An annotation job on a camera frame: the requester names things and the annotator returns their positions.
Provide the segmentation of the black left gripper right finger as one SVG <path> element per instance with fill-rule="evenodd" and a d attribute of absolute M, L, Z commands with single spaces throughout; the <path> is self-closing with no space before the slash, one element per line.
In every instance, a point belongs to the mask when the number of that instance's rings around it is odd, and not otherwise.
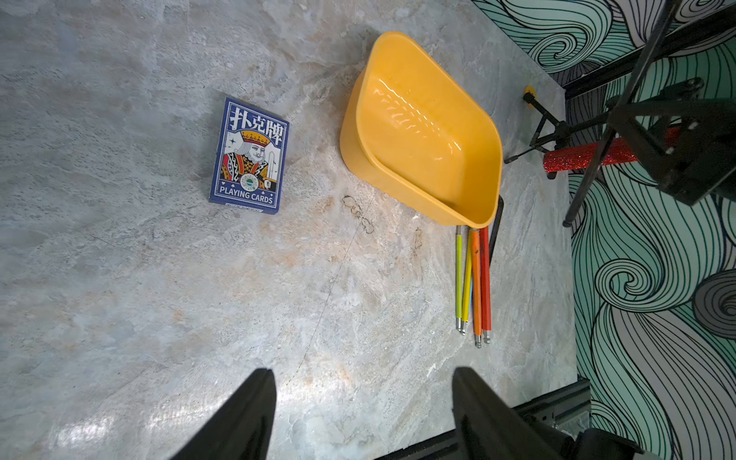
<path fill-rule="evenodd" d="M 461 459 L 564 459 L 567 437 L 530 425 L 469 367 L 452 375 L 452 412 Z"/>

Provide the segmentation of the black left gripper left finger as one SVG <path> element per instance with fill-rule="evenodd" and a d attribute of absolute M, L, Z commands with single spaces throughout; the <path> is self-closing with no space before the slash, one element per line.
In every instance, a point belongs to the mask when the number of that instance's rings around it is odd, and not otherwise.
<path fill-rule="evenodd" d="M 276 402 L 273 371 L 256 369 L 174 458 L 267 458 Z"/>

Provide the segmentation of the red hex key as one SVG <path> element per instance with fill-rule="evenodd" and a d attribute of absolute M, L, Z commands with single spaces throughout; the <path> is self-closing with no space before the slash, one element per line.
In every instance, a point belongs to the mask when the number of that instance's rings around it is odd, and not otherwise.
<path fill-rule="evenodd" d="M 490 249 L 489 227 L 479 231 L 480 236 L 480 291 L 481 291 L 481 331 L 485 344 L 491 343 L 492 308 L 490 293 Z"/>

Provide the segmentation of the black hex key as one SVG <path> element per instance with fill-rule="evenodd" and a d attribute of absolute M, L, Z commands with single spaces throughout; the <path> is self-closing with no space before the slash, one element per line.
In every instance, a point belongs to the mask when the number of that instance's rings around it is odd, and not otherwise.
<path fill-rule="evenodd" d="M 504 200 L 503 200 L 503 197 L 500 195 L 498 197 L 498 209 L 496 209 L 496 216 L 494 217 L 493 227 L 490 231 L 490 236 L 489 236 L 488 249 L 489 249 L 489 261 L 490 262 L 492 262 L 493 257 L 494 257 L 496 241 L 498 240 L 498 233 L 500 230 L 500 224 L 501 224 L 501 220 L 503 216 L 503 211 L 504 211 Z"/>

